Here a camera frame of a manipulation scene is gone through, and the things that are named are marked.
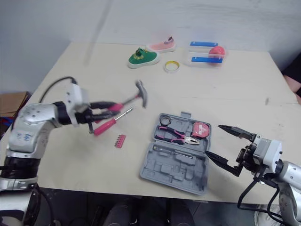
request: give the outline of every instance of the wooden table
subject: wooden table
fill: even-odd
[[[227,134],[220,124],[239,126],[268,139],[283,141],[283,160],[301,164],[299,134],[301,107],[267,52],[229,51],[221,68],[195,68],[181,64],[168,74],[168,60],[182,62],[184,49],[161,54],[152,66],[129,69],[127,59],[138,46],[95,44],[87,62],[89,44],[71,43],[34,92],[29,103],[37,102],[54,80],[73,76],[88,89],[90,101],[121,102],[137,92],[135,80],[143,81],[149,94],[147,109],[141,100],[117,125],[98,137],[88,133],[87,125],[64,126],[52,131],[41,160],[39,185],[42,187],[98,193],[132,194],[206,201],[237,202],[252,181],[243,170],[240,177],[209,164],[208,192],[197,196],[139,177],[146,149],[152,141],[154,124],[160,113],[180,115],[212,125],[211,151],[235,164],[238,152],[248,142]],[[47,95],[45,102],[64,100],[68,82],[62,82]],[[127,138],[122,149],[114,147],[119,134]],[[1,161],[9,132],[1,140]],[[267,203],[274,190],[256,187],[245,203]]]

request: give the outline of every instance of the screwdriver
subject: screwdriver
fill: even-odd
[[[103,125],[101,125],[100,127],[98,127],[97,129],[94,130],[94,135],[98,136],[98,135],[102,134],[103,132],[105,132],[106,130],[108,130],[109,128],[111,128],[113,125],[115,125],[116,121],[118,119],[120,119],[122,116],[126,115],[127,113],[129,113],[133,109],[134,108],[131,107],[126,112],[124,112],[122,115],[118,116],[116,119],[111,119],[111,120],[107,121],[106,123],[104,123]]]

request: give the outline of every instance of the shoe sole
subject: shoe sole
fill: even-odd
[[[154,49],[152,49],[152,48],[149,47],[149,46],[146,46],[145,48],[146,48],[146,50],[151,51],[151,52],[168,53],[168,52],[173,52],[173,51],[175,51],[176,45],[174,45],[174,46],[171,47],[171,48],[166,48],[166,49],[162,49],[162,50],[154,50]]]
[[[131,64],[130,62],[128,62],[128,63],[127,63],[127,66],[128,66],[129,68],[136,69],[136,68],[143,67],[143,66],[147,66],[147,65],[154,65],[154,64],[158,63],[159,61],[160,61],[160,54],[157,53],[156,58],[153,59],[152,61],[145,62],[145,63],[142,63],[142,64],[137,64],[137,65],[134,65],[134,64]]]

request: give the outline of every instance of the gray tool case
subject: gray tool case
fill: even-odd
[[[188,137],[192,133],[193,124],[198,122],[190,118],[190,113],[182,112],[180,117],[160,114],[153,134],[155,141],[150,143],[147,149],[140,176],[186,192],[203,195],[207,190],[208,158],[205,151],[209,151],[210,148],[210,124],[199,121],[209,127],[209,135],[206,138],[197,138],[199,145],[187,143],[180,145],[155,139],[156,135],[176,138],[173,134],[158,129],[161,126],[160,118],[163,116],[171,118],[168,127],[185,132]]]

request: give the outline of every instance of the pink shoe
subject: pink shoe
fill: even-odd
[[[175,51],[175,41],[174,38],[170,36],[166,41],[146,46],[146,49],[148,51],[159,53],[172,52]]]

